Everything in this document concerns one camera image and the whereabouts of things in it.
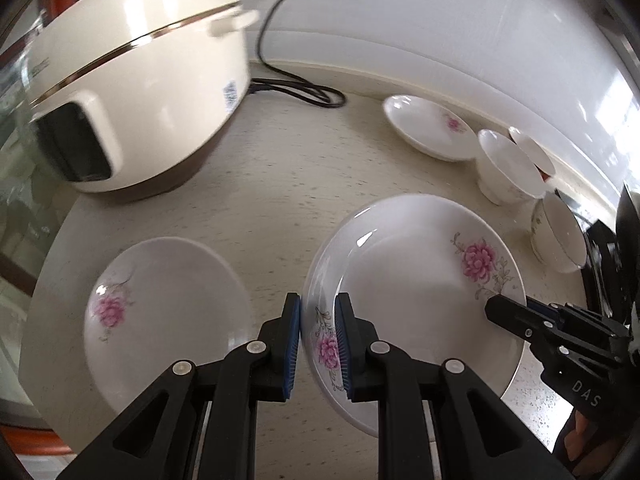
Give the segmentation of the right hand in glove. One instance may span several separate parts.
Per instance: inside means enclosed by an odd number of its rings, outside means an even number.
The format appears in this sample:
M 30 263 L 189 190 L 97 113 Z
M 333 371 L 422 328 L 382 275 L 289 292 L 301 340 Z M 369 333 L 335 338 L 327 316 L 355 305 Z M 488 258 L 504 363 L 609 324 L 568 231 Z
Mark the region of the right hand in glove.
M 597 441 L 598 426 L 576 410 L 558 435 L 553 453 L 576 478 L 603 474 L 625 443 L 626 434 Z

